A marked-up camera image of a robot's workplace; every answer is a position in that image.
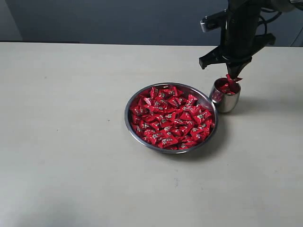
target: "robotic arm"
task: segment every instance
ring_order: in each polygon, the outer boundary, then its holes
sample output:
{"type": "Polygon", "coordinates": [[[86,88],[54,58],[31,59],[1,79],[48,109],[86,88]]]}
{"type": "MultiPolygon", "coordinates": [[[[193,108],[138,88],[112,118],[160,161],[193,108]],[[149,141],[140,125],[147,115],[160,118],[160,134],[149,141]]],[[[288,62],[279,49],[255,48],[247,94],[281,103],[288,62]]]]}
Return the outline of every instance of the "robotic arm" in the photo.
{"type": "Polygon", "coordinates": [[[267,34],[267,23],[295,7],[303,10],[303,0],[228,0],[228,9],[200,22],[203,32],[221,28],[220,45],[199,58],[200,66],[205,69],[211,64],[225,63],[230,77],[235,79],[255,53],[267,44],[275,44],[273,34],[267,34]],[[260,15],[262,11],[277,14],[266,21],[260,15]],[[261,24],[264,34],[255,35],[261,24]]]}

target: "wall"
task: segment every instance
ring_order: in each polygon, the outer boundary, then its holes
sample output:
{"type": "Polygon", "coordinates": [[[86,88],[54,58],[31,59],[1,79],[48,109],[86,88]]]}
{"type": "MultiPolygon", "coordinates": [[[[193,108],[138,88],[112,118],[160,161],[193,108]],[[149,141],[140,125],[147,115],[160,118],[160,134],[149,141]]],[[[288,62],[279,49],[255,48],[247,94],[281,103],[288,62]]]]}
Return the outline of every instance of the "wall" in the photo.
{"type": "MultiPolygon", "coordinates": [[[[7,0],[26,41],[97,44],[218,45],[199,21],[227,0],[7,0]]],[[[295,10],[269,24],[277,46],[290,46],[303,25],[295,10]]]]}
{"type": "Polygon", "coordinates": [[[5,0],[0,0],[0,41],[22,40],[5,0]]]}

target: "stainless steel bowl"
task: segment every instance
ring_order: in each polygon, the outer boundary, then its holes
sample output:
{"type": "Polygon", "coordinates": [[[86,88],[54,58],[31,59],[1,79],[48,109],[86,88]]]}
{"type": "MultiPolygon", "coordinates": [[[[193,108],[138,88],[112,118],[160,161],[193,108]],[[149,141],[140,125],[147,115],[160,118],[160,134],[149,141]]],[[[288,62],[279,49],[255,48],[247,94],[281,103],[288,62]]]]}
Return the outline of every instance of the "stainless steel bowl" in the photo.
{"type": "Polygon", "coordinates": [[[178,84],[178,83],[159,83],[159,84],[153,84],[153,85],[150,85],[150,86],[147,86],[143,89],[141,89],[140,91],[138,91],[136,94],[134,94],[131,99],[128,101],[127,105],[126,105],[126,108],[125,108],[125,113],[124,113],[124,118],[125,118],[125,123],[126,123],[126,126],[129,130],[129,132],[131,133],[131,135],[138,141],[140,142],[141,144],[143,144],[144,146],[148,147],[148,148],[151,148],[153,150],[156,150],[156,151],[159,151],[161,153],[167,153],[167,154],[180,154],[180,153],[186,153],[186,152],[189,152],[191,150],[194,150],[194,149],[197,149],[199,147],[201,147],[202,145],[206,144],[212,137],[213,135],[215,134],[216,132],[216,129],[217,129],[217,126],[218,126],[218,112],[214,106],[214,104],[212,103],[212,101],[205,95],[203,94],[201,91],[193,88],[193,87],[190,87],[188,85],[185,85],[185,84],[178,84]],[[169,87],[172,87],[172,86],[176,86],[177,89],[183,91],[184,95],[185,96],[188,96],[189,94],[192,94],[194,95],[196,98],[198,98],[198,101],[197,103],[203,105],[207,110],[209,110],[210,112],[214,113],[214,128],[212,130],[212,132],[210,133],[210,135],[206,138],[205,141],[199,143],[198,145],[194,146],[194,147],[191,147],[191,148],[188,148],[188,149],[184,149],[184,150],[166,150],[166,149],[162,149],[162,148],[158,148],[158,147],[154,147],[153,145],[143,141],[139,136],[137,136],[137,134],[133,131],[132,127],[131,127],[131,112],[129,110],[130,108],[130,105],[131,103],[133,102],[133,100],[135,98],[137,98],[137,96],[151,88],[151,87],[156,87],[158,89],[163,89],[163,88],[169,88],[169,87]]]}

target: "stainless steel cup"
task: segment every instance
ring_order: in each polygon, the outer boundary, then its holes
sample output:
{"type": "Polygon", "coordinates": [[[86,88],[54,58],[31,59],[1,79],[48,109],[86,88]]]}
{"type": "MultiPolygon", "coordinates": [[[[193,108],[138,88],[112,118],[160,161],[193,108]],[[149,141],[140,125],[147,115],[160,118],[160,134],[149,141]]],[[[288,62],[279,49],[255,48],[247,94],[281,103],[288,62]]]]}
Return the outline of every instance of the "stainless steel cup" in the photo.
{"type": "Polygon", "coordinates": [[[209,98],[216,106],[218,112],[227,113],[235,108],[238,103],[241,87],[237,83],[238,91],[234,95],[228,95],[218,90],[219,87],[228,83],[227,78],[219,78],[214,82],[213,88],[210,92],[209,98]]]}

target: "white table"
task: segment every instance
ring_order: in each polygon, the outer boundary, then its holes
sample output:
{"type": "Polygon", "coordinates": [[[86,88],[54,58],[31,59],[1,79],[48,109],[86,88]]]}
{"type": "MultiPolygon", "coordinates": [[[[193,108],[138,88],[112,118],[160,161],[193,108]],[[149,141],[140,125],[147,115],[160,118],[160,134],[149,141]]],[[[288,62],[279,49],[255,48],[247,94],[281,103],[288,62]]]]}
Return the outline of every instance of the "white table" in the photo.
{"type": "Polygon", "coordinates": [[[256,54],[200,152],[163,155],[127,131],[144,86],[209,94],[226,73],[200,69],[212,48],[0,43],[0,226],[303,226],[303,49],[256,54]]]}

